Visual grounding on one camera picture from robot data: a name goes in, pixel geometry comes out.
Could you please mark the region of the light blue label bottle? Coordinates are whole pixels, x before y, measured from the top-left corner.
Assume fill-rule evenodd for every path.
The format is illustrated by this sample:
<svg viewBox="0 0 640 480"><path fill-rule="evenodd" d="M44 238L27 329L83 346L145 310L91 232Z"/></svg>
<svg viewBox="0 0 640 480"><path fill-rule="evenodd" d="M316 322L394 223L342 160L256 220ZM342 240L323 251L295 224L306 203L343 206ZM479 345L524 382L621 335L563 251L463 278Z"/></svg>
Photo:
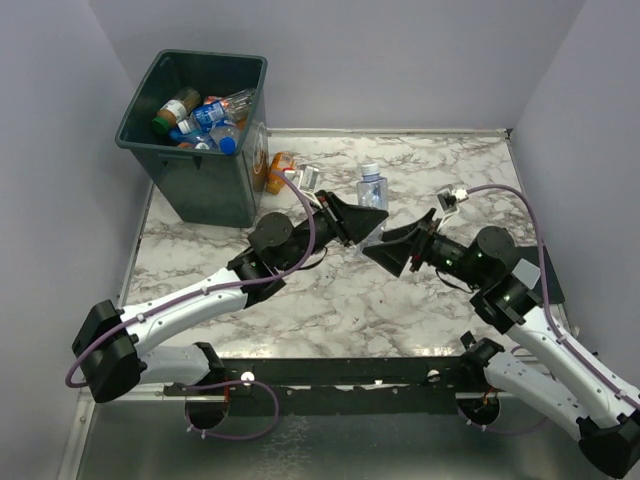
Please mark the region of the light blue label bottle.
<svg viewBox="0 0 640 480"><path fill-rule="evenodd" d="M213 138L208 133L201 131L181 133L178 129L174 129L169 132L169 138L177 144L181 142L194 144L196 150L215 151L217 149Z"/></svg>

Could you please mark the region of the purple label water bottle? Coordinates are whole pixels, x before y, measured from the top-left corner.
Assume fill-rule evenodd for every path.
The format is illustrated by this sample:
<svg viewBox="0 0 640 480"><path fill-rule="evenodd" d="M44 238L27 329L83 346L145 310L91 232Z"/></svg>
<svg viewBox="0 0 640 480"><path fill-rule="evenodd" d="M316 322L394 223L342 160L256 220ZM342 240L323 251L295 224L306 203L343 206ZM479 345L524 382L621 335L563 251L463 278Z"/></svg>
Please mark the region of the purple label water bottle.
<svg viewBox="0 0 640 480"><path fill-rule="evenodd" d="M358 204L379 210L388 209L388 179L381 175L376 162L367 161L359 166L361 179L356 184ZM386 229L386 221L380 223L368 237L358 245L358 252L379 243Z"/></svg>

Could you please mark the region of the blue label water bottle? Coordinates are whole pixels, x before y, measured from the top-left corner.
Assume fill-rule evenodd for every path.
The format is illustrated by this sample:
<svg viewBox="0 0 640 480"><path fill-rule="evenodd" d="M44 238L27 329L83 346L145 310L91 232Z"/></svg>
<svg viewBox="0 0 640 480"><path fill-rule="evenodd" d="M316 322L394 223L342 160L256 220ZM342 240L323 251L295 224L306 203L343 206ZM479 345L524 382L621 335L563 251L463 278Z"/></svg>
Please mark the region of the blue label water bottle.
<svg viewBox="0 0 640 480"><path fill-rule="evenodd" d="M184 120L177 123L182 134L194 131L209 133L214 124L226 116L226 111L219 101L195 108Z"/></svg>

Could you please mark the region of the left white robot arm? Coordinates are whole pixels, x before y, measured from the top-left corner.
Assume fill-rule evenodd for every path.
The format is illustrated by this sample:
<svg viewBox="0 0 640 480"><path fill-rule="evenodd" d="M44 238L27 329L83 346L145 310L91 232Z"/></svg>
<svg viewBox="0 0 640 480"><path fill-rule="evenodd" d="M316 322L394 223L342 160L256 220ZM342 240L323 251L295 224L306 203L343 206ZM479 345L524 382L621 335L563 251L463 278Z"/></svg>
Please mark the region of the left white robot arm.
<svg viewBox="0 0 640 480"><path fill-rule="evenodd" d="M167 347L165 341L219 315L248 309L281 290L285 277L336 241L357 245L388 213L348 204L319 191L318 208L308 207L298 225L283 213L263 216L249 246L225 267L182 290L146 303L116 307L104 300L91 307L75 339L73 371L65 382L86 387L97 403L113 401L145 383L177 383L206 395L224 378L215 350L205 343Z"/></svg>

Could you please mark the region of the green cap tea bottle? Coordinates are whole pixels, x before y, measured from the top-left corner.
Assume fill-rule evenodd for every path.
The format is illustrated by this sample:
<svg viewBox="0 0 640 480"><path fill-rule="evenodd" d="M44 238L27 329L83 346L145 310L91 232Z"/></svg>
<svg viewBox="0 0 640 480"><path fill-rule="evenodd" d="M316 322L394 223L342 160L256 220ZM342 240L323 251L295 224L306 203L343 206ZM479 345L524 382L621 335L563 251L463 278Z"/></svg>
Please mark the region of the green cap tea bottle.
<svg viewBox="0 0 640 480"><path fill-rule="evenodd" d="M181 89L156 112L151 121L152 131L157 135L167 134L189 116L199 105L200 99L200 93L196 89Z"/></svg>

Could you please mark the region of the Pepsi bottle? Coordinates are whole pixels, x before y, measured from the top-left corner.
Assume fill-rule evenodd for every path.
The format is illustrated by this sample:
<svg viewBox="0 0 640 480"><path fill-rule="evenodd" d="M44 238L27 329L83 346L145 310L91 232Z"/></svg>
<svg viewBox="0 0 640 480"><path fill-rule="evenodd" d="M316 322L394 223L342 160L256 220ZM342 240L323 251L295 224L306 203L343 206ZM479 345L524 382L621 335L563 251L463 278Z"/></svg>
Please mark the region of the Pepsi bottle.
<svg viewBox="0 0 640 480"><path fill-rule="evenodd" d="M236 151L240 133L240 128L227 119L218 120L210 130L214 143L225 155L232 155Z"/></svg>

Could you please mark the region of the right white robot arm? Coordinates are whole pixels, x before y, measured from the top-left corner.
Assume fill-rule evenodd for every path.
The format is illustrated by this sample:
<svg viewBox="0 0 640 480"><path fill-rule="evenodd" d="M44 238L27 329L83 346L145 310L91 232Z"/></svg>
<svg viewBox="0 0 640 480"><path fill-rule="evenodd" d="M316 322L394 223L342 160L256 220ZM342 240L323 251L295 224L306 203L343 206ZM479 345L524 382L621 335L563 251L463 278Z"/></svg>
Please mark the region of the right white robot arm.
<svg viewBox="0 0 640 480"><path fill-rule="evenodd" d="M466 349L461 383L510 393L565 430L602 473L624 478L639 460L639 390L604 366L561 322L545 313L540 297L517 271L527 266L503 228L480 230L469 246L439 233L429 211L390 230L363 253L394 276L427 264L475 289L476 314L529 351L548 375L525 365L500 345L482 339Z"/></svg>

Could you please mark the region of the clear bottle red print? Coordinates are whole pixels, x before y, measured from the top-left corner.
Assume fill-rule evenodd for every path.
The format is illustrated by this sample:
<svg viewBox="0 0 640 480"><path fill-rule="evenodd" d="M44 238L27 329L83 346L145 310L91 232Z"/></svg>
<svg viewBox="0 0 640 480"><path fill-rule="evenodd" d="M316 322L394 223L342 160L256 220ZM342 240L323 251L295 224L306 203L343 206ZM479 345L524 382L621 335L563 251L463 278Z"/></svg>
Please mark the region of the clear bottle red print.
<svg viewBox="0 0 640 480"><path fill-rule="evenodd" d="M221 115L238 122L248 116L255 94L255 88L247 88L226 97L211 97L206 104L214 105Z"/></svg>

